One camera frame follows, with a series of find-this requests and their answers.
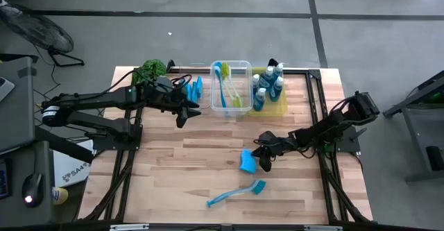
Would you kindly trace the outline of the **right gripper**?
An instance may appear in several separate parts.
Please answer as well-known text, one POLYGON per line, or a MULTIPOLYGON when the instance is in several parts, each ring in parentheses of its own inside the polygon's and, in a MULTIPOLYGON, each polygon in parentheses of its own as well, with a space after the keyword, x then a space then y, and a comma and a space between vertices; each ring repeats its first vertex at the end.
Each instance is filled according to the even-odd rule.
POLYGON ((296 141, 290 134, 278 137, 267 130, 258 137, 258 143, 259 147, 253 150, 251 155, 259 157, 259 165, 265 172, 271 170, 275 158, 273 155, 283 155, 296 150, 296 141))

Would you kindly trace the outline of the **yellow-green dish brush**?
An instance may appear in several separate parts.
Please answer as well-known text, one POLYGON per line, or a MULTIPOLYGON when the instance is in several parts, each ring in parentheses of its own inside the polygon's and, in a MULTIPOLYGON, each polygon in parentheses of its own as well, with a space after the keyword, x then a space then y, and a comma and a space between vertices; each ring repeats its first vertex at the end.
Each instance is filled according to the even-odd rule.
POLYGON ((221 64, 221 74, 222 74, 223 82, 225 80, 228 80, 229 82, 231 82, 234 85, 234 83, 232 81, 232 76, 231 76, 231 68, 227 62, 223 62, 221 64))
POLYGON ((223 83, 227 87, 227 92, 228 92, 229 97, 232 100, 233 106, 236 108, 241 108, 243 106, 242 101, 241 101, 241 97, 240 97, 239 93, 236 91, 235 86, 231 82, 229 82, 228 80, 225 80, 223 83))

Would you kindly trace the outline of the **blue dish brush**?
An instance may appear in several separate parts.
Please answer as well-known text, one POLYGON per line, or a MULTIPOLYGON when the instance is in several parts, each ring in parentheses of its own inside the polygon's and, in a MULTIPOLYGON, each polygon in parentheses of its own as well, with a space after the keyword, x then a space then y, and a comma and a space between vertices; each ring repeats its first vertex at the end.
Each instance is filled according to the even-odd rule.
POLYGON ((216 62, 214 64, 214 73, 216 74, 216 77, 218 78, 219 81, 219 90, 220 90, 220 97, 221 97, 221 104, 223 108, 226 108, 226 100, 225 100, 225 96, 223 93, 223 79, 222 79, 222 74, 221 74, 221 63, 220 62, 216 62))
POLYGON ((255 180, 249 187, 242 188, 242 189, 236 189, 233 191, 225 192, 216 198, 213 198, 212 200, 207 201, 207 207, 210 208, 214 204, 221 202, 222 200, 225 200, 226 198, 229 198, 233 195, 237 194, 244 194, 248 192, 252 192, 255 195, 260 194, 266 186, 266 182, 264 180, 255 180))

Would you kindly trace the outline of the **clear plastic sponge rack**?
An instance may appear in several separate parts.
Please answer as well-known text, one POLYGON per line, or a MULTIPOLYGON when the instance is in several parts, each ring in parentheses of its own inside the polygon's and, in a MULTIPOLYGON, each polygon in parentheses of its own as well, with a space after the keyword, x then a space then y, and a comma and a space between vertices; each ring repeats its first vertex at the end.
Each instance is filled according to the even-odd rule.
POLYGON ((192 78, 189 84, 193 86, 193 82, 197 81, 200 76, 203 80, 203 93, 201 99, 198 99, 197 104, 199 104, 199 111, 204 111, 211 108, 211 76, 210 67, 173 67, 171 69, 171 74, 176 72, 179 76, 184 76, 186 74, 191 74, 192 78))

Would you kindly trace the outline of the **yellow plastic tray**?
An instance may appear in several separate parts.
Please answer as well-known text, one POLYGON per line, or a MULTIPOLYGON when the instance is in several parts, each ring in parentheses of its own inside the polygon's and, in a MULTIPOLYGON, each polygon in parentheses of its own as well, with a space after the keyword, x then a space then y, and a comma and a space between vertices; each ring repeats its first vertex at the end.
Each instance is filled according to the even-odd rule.
MULTIPOLYGON (((261 76, 266 68, 253 68, 253 75, 259 74, 261 76)), ((264 107, 261 111, 257 112, 253 108, 249 112, 252 117, 278 117, 282 116, 287 111, 287 98, 285 95, 284 84, 283 90, 277 102, 273 102, 270 98, 270 90, 266 91, 264 107)))

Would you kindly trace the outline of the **clear plastic bin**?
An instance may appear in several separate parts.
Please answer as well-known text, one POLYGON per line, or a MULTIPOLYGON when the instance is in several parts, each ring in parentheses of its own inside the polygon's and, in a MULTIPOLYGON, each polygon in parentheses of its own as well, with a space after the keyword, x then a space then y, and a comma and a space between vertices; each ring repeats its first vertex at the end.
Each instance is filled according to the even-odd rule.
POLYGON ((212 63, 210 76, 211 84, 211 110, 218 117, 236 118, 242 117, 249 113, 253 108, 253 89, 252 89, 252 67, 245 60, 217 60, 212 63), (219 81, 214 73, 214 64, 216 62, 227 62, 231 68, 231 76, 234 86, 239 93, 242 101, 242 107, 236 108, 232 104, 232 100, 228 95, 227 87, 223 84, 223 93, 226 100, 226 108, 222 107, 219 81))

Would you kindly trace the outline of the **black metal beam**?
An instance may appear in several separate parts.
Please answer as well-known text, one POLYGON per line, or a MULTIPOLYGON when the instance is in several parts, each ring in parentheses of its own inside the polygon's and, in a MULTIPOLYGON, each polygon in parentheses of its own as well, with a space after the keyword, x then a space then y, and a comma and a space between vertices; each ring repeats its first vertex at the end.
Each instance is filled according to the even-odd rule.
POLYGON ((92 160, 94 159, 94 156, 90 150, 37 126, 35 127, 35 141, 47 141, 50 149, 88 164, 91 164, 92 160))

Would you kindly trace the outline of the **white cardboard box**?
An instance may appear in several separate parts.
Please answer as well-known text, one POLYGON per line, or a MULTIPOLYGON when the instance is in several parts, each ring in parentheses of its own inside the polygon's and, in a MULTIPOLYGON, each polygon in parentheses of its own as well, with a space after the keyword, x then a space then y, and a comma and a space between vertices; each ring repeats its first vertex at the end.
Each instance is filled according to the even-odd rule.
POLYGON ((89 175, 90 163, 86 163, 58 151, 53 151, 54 182, 56 187, 68 187, 84 181, 89 175))

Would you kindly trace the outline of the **yellow cup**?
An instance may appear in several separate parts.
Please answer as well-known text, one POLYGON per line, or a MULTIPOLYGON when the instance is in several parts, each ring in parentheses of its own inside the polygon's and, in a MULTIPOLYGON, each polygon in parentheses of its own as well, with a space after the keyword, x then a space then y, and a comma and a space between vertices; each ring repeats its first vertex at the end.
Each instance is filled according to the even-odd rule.
POLYGON ((54 205, 63 204, 69 197, 69 192, 62 187, 52 187, 51 198, 54 205))

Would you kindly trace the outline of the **dark equipment cart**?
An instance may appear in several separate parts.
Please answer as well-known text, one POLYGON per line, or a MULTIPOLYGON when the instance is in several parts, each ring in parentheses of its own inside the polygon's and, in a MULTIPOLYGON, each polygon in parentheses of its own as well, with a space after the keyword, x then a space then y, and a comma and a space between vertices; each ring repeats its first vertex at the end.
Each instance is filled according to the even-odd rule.
POLYGON ((444 70, 416 86, 401 102, 383 111, 387 119, 402 114, 424 171, 407 182, 444 179, 444 70))

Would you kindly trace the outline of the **grey desk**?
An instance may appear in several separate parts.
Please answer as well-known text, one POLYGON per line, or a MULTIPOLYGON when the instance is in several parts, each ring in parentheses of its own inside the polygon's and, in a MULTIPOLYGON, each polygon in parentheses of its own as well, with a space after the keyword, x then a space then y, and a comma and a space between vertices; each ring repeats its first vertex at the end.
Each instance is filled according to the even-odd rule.
POLYGON ((8 164, 10 195, 0 199, 0 229, 20 228, 52 222, 53 153, 46 141, 35 141, 33 60, 22 57, 3 61, 0 77, 15 88, 0 102, 0 160, 8 164), (24 179, 32 173, 43 175, 43 200, 27 208, 22 198, 24 179))

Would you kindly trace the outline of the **black floor fan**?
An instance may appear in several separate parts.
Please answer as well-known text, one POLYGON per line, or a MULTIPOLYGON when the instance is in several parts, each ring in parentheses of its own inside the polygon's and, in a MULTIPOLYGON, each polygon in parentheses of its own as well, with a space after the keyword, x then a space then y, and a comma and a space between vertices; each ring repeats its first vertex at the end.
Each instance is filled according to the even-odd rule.
POLYGON ((74 50, 74 41, 66 30, 43 15, 31 14, 27 7, 9 4, 22 11, 19 17, 7 17, 0 12, 0 20, 12 32, 46 50, 57 67, 85 65, 82 59, 68 55, 74 50))

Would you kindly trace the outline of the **silver laptop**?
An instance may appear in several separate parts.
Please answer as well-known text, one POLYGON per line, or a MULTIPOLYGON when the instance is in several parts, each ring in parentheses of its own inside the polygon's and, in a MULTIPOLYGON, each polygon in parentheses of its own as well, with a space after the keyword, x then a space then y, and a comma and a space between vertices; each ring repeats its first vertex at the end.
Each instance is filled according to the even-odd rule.
POLYGON ((11 93, 15 88, 15 85, 9 80, 0 77, 0 102, 11 93))

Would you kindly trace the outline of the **black aluminium table frame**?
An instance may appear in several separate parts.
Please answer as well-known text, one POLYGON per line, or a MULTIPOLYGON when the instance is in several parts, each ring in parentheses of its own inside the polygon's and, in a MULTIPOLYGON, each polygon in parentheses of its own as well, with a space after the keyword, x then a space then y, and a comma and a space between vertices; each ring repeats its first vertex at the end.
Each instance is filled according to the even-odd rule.
POLYGON ((147 231, 303 231, 305 225, 341 226, 343 231, 373 231, 370 205, 359 163, 337 157, 343 190, 357 218, 341 220, 339 197, 325 184, 318 158, 288 153, 271 171, 258 171, 266 181, 262 193, 248 192, 208 208, 206 202, 225 191, 246 187, 254 176, 239 170, 240 152, 266 130, 286 135, 306 127, 343 96, 337 69, 290 69, 285 73, 288 109, 281 117, 223 119, 210 110, 172 126, 170 114, 145 110, 141 148, 134 154, 129 182, 117 191, 112 215, 94 208, 110 188, 114 151, 101 153, 91 165, 77 231, 109 231, 111 225, 147 223, 147 231))

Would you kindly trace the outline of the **silver metal bracket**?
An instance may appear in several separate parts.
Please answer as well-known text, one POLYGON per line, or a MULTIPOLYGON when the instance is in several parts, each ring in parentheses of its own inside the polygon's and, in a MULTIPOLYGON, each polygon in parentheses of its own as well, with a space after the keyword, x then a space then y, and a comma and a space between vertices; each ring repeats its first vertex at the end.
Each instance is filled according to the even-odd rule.
POLYGON ((147 231, 149 228, 147 223, 131 223, 111 225, 109 231, 147 231))
POLYGON ((334 225, 305 225, 303 231, 343 231, 343 228, 334 225))

